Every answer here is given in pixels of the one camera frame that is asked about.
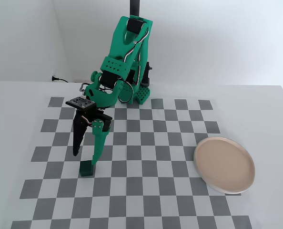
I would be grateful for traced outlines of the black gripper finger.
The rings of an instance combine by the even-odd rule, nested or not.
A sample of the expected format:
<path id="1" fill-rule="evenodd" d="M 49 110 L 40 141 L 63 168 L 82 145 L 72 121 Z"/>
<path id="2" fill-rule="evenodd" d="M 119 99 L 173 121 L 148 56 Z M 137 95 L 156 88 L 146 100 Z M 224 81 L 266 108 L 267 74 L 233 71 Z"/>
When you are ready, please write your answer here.
<path id="1" fill-rule="evenodd" d="M 92 121 L 87 119 L 84 112 L 76 110 L 76 115 L 73 119 L 73 155 L 77 156 L 79 148 L 83 140 L 83 136 L 88 126 L 92 126 Z"/>

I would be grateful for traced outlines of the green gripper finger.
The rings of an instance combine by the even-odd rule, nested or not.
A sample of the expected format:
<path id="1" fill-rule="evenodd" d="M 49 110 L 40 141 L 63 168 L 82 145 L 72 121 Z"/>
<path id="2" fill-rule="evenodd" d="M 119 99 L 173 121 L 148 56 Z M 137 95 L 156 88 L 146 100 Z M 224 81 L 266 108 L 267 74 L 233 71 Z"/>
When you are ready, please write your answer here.
<path id="1" fill-rule="evenodd" d="M 92 133 L 95 136 L 92 165 L 95 165 L 100 159 L 103 152 L 106 136 L 109 133 L 109 121 L 106 120 L 104 122 L 101 119 L 95 119 L 92 124 Z"/>

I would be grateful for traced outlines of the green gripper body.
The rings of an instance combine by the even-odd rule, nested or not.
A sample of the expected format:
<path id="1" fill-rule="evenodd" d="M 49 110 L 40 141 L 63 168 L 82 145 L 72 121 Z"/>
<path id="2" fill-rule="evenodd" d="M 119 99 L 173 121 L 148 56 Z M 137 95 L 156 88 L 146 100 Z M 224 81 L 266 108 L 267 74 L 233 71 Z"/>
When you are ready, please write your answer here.
<path id="1" fill-rule="evenodd" d="M 80 87 L 82 95 L 76 98 L 76 110 L 84 112 L 87 119 L 109 121 L 112 117 L 104 114 L 104 110 L 115 105 L 118 99 L 118 83 L 83 83 Z"/>

